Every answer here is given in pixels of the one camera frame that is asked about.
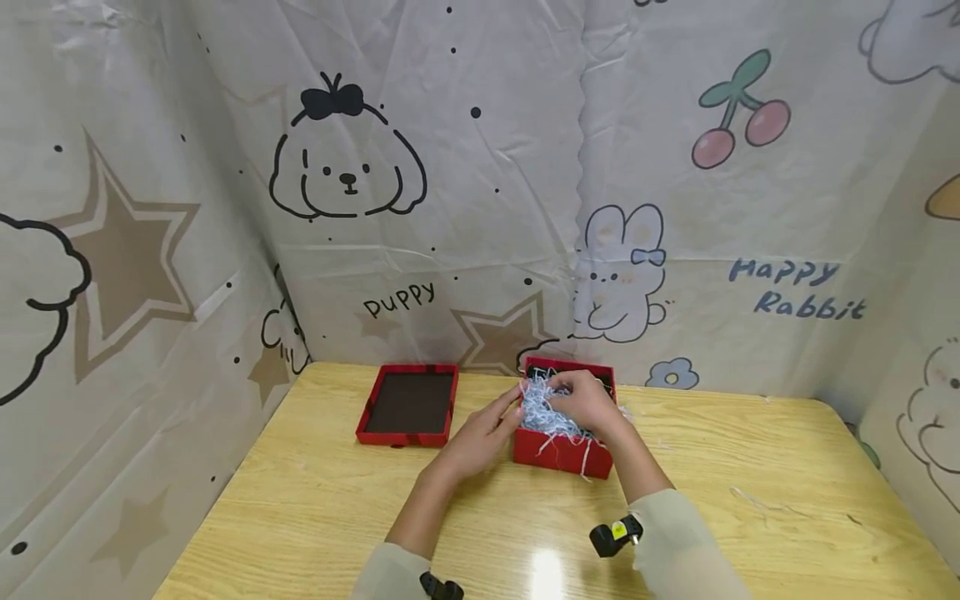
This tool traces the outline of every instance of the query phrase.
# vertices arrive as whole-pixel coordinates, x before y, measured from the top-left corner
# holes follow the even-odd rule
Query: cherry drawing
[[[726,103],[720,126],[705,132],[693,145],[690,157],[701,169],[712,169],[727,161],[733,154],[736,138],[730,131],[733,115],[743,106],[754,114],[747,121],[744,137],[756,148],[775,142],[790,124],[790,106],[783,100],[763,102],[747,93],[747,88],[756,83],[770,66],[770,51],[757,50],[744,59],[733,71],[728,82],[711,85],[699,100],[703,108],[719,107]]]

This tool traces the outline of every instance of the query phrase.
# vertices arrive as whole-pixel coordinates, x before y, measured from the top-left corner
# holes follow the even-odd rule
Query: sleeve
[[[424,600],[420,576],[430,562],[392,543],[373,549],[349,600]]]
[[[676,490],[630,505],[643,526],[634,569],[657,600],[749,600],[750,591],[724,557],[693,503]]]

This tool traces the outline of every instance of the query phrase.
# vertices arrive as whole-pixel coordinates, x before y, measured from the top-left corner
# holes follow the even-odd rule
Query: printed fabric wall
[[[174,7],[0,9],[0,598],[150,598],[308,355]]]
[[[0,598],[149,598],[314,359],[818,397],[960,570],[955,0],[0,6]]]

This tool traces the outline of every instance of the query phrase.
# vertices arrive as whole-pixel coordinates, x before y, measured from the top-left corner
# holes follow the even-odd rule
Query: hand
[[[484,408],[471,413],[430,466],[443,471],[457,483],[489,467],[523,420],[523,409],[519,406],[507,411],[519,398],[520,386],[515,385]]]
[[[547,382],[554,390],[567,388],[569,396],[553,396],[550,406],[573,422],[605,440],[618,425],[627,422],[603,384],[589,371],[559,372]]]

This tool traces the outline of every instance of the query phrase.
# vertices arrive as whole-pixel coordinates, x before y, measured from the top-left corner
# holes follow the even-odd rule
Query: blue flower
[[[675,358],[663,361],[650,368],[650,378],[644,384],[648,388],[670,388],[673,390],[692,390],[700,383],[700,375],[693,370],[689,358]]]

